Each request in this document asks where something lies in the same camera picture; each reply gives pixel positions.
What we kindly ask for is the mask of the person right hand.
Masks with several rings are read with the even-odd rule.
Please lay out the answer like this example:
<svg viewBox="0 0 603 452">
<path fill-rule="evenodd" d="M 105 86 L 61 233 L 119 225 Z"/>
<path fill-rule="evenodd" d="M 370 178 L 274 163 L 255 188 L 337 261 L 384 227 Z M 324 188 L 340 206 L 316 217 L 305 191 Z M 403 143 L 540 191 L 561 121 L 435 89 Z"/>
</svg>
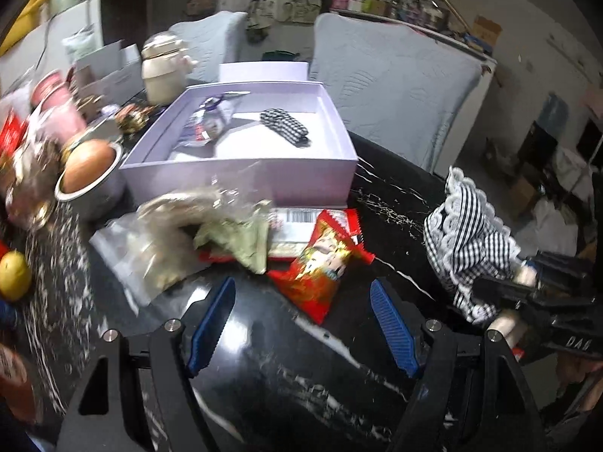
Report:
<svg viewBox="0 0 603 452">
<path fill-rule="evenodd" d="M 581 358 L 566 352 L 559 352 L 556 363 L 556 376 L 559 388 L 564 390 L 569 385 L 581 383 L 588 374 L 601 370 L 602 362 Z"/>
</svg>

